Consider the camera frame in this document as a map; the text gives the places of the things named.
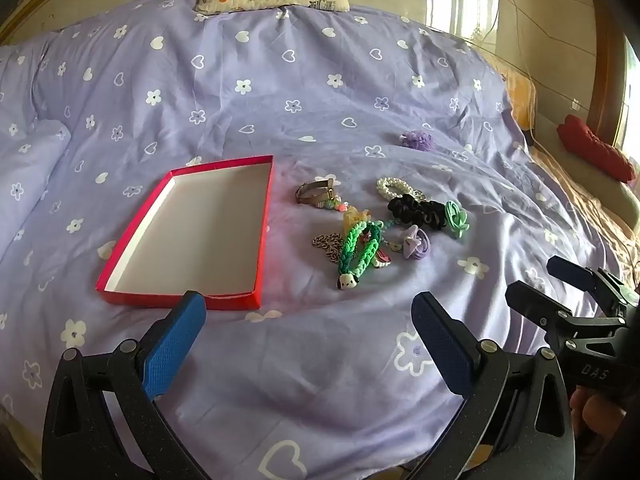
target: green braided bracelet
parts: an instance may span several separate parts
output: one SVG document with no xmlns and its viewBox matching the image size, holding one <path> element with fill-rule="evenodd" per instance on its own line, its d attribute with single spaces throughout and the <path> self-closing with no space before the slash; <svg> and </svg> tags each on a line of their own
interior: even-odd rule
<svg viewBox="0 0 640 480">
<path fill-rule="evenodd" d="M 358 263 L 353 269 L 349 268 L 356 250 L 356 243 L 360 235 L 368 231 L 370 239 L 358 258 Z M 338 288 L 353 288 L 358 284 L 358 279 L 371 263 L 380 245 L 380 226 L 376 222 L 358 222 L 354 225 L 344 239 L 342 251 L 338 258 Z"/>
<path fill-rule="evenodd" d="M 462 237 L 462 233 L 469 229 L 466 223 L 466 211 L 460 209 L 460 206 L 449 200 L 444 206 L 444 216 L 447 219 L 447 226 L 457 238 Z"/>
</svg>

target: purple hair clip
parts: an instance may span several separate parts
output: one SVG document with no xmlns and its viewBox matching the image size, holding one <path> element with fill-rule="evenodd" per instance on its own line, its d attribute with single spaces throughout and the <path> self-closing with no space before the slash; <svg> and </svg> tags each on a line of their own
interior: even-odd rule
<svg viewBox="0 0 640 480">
<path fill-rule="evenodd" d="M 411 148 L 412 150 L 430 152 L 433 149 L 433 137 L 431 137 L 431 134 L 427 135 L 420 130 L 405 132 L 400 136 L 400 140 L 402 140 L 402 145 L 405 148 Z"/>
<path fill-rule="evenodd" d="M 402 256 L 405 259 L 421 260 L 429 254 L 431 250 L 429 237 L 417 225 L 412 225 L 400 236 L 402 238 Z"/>
</svg>

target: screw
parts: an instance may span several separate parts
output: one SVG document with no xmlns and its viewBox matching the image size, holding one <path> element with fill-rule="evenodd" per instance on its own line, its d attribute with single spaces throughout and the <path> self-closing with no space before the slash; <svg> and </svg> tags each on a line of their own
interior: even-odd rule
<svg viewBox="0 0 640 480">
<path fill-rule="evenodd" d="M 545 359 L 553 359 L 554 357 L 556 357 L 554 351 L 551 348 L 547 348 L 546 346 L 540 350 L 540 353 Z"/>
<path fill-rule="evenodd" d="M 120 351 L 125 354 L 133 352 L 138 344 L 133 339 L 127 339 L 120 343 Z"/>
<path fill-rule="evenodd" d="M 62 358 L 65 361 L 72 361 L 78 355 L 78 350 L 75 348 L 67 348 L 62 354 Z"/>
<path fill-rule="evenodd" d="M 488 352 L 489 354 L 492 354 L 495 351 L 497 351 L 498 345 L 496 343 L 494 343 L 493 341 L 491 341 L 490 339 L 484 339 L 484 341 L 482 341 L 480 343 L 480 348 L 482 350 L 484 350 L 485 352 Z"/>
</svg>

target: human hand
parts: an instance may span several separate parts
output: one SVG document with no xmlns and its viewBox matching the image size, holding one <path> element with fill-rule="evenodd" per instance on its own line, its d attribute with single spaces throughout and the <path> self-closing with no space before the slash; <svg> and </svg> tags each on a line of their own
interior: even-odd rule
<svg viewBox="0 0 640 480">
<path fill-rule="evenodd" d="M 578 386 L 569 400 L 574 435 L 578 437 L 585 425 L 609 440 L 618 430 L 626 412 L 603 395 Z"/>
</svg>

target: purple bedsheet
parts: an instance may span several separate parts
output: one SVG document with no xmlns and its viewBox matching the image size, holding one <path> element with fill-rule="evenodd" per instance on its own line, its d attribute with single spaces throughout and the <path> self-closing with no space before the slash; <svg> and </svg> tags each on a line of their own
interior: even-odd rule
<svg viewBox="0 0 640 480">
<path fill-rule="evenodd" d="M 185 164 L 276 156 L 263 308 L 209 312 L 158 402 L 213 478 L 357 479 L 428 450 L 460 400 L 412 326 L 420 291 L 510 351 L 543 339 L 506 306 L 508 283 L 594 313 L 545 264 L 560 254 L 619 272 L 612 251 L 533 163 L 500 75 L 463 41 L 363 7 L 205 18 L 195 2 L 137 0 L 0 47 L 0 154 L 43 120 L 71 133 L 32 210 L 0 189 L 0 218 L 21 226 L 0 262 L 0 400 L 21 423 L 42 431 L 65 348 L 108 352 L 164 317 L 108 305 L 94 285 L 146 195 Z M 433 151 L 401 147 L 416 129 Z M 0 162 L 4 183 L 12 166 Z M 339 231 L 341 215 L 294 202 L 328 174 L 377 219 L 389 216 L 376 179 L 395 176 L 457 200 L 471 228 L 430 234 L 427 258 L 393 254 L 337 290 L 311 240 Z"/>
</svg>

